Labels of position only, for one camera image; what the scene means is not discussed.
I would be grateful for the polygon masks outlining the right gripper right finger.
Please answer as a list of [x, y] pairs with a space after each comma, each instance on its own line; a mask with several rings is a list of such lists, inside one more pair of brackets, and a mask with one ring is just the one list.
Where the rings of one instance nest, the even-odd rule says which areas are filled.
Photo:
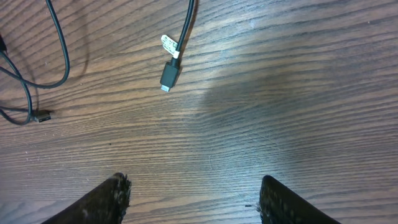
[[262, 178], [257, 210], [263, 224], [339, 224], [270, 175]]

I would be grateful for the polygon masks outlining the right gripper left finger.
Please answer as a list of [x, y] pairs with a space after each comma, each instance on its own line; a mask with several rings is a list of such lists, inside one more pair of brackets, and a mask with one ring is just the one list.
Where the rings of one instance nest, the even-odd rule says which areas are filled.
[[121, 224], [129, 207], [132, 182], [115, 173], [43, 224]]

